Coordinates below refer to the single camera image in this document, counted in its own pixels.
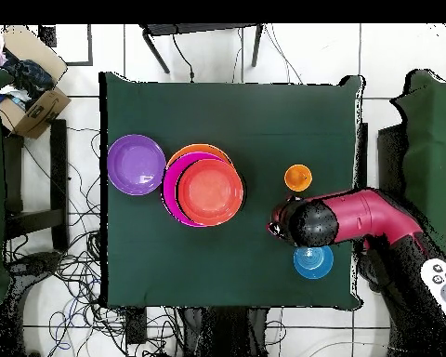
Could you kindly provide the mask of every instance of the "cardboard box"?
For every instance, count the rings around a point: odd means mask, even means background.
[[[19,60],[33,60],[51,75],[55,83],[53,90],[47,90],[27,112],[11,99],[0,103],[0,117],[8,130],[38,139],[71,101],[56,87],[57,81],[66,73],[66,63],[25,26],[7,27],[4,38],[5,47],[13,55]]]

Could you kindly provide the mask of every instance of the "floor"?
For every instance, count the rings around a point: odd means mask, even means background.
[[[58,25],[57,52],[68,62],[88,61],[86,28],[84,25]],[[165,74],[142,40],[137,25],[92,25],[92,65],[70,65],[59,81],[59,88],[72,98],[71,104],[60,115],[69,130],[69,162],[80,172],[82,190],[86,193],[99,175],[98,158],[93,153],[91,139],[99,130],[98,72],[116,72],[132,81],[189,82],[190,70],[176,51],[171,37],[156,37],[155,45],[171,70]],[[361,74],[366,80],[362,103],[362,119],[369,125],[368,184],[377,186],[375,138],[377,130],[399,123],[401,117],[389,99],[397,97],[403,88],[406,74],[415,68],[430,68],[446,79],[446,25],[443,24],[274,24],[284,55],[297,70],[305,84],[338,84],[346,75]],[[251,67],[255,28],[244,30],[244,82],[286,82],[285,61],[263,33],[257,67]],[[236,30],[192,33],[177,36],[182,53],[192,64],[195,82],[230,83],[235,57],[241,47]],[[234,82],[241,80],[241,54],[238,57]],[[290,71],[291,81],[296,82]],[[49,131],[38,140],[26,144],[43,168],[49,169]],[[98,151],[98,136],[92,141]],[[23,195],[25,210],[49,208],[49,179],[24,151]],[[70,167],[70,223],[87,211],[85,198],[79,192],[80,179]],[[99,203],[99,185],[95,183],[89,200]],[[87,229],[98,229],[98,218],[84,215]],[[74,238],[81,225],[70,227]],[[22,239],[13,240],[19,245]],[[84,243],[75,246],[84,248]],[[31,234],[21,251],[32,253],[51,249],[50,231]],[[269,357],[384,357],[387,352],[388,313],[382,298],[373,293],[361,278],[357,293],[363,300],[357,311],[332,309],[271,309],[269,321],[279,321],[283,327],[271,323],[267,342],[284,337],[277,345],[268,345]],[[25,306],[25,340],[28,350],[39,350],[47,355],[55,346],[50,331],[58,328],[62,318],[55,314],[69,308],[72,296],[56,278],[49,278],[35,286]],[[150,319],[161,314],[161,309],[149,310]],[[150,335],[171,335],[168,326],[162,329],[161,320],[150,324]],[[57,349],[53,357],[75,357],[75,350],[87,341],[86,351],[79,357],[124,357],[112,339],[102,333],[91,337],[89,326],[74,322],[69,329],[67,343]],[[169,338],[166,349],[172,350]]]

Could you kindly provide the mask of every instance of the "black chair leg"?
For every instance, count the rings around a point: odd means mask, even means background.
[[[162,66],[164,71],[166,73],[170,73],[170,70],[168,70],[168,67],[165,64],[164,60],[162,59],[162,56],[160,56],[159,51],[157,50],[157,48],[155,47],[155,45],[151,41],[151,38],[149,37],[149,35],[145,32],[145,30],[142,32],[142,37],[144,37],[144,41],[147,43],[147,45],[151,49],[151,51],[153,53],[153,56],[155,56],[155,58],[159,61],[160,65]]]
[[[253,49],[253,61],[251,65],[253,67],[257,64],[257,54],[259,52],[259,43],[261,42],[261,34],[263,33],[263,24],[258,23],[256,26],[256,34],[255,34],[255,48]]]

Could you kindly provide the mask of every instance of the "white remote control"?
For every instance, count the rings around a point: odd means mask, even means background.
[[[446,315],[446,262],[438,258],[425,261],[421,278]]]

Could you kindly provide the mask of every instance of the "orange cup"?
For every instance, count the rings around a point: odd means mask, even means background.
[[[294,192],[302,192],[312,182],[312,174],[305,165],[291,165],[284,174],[284,182]]]

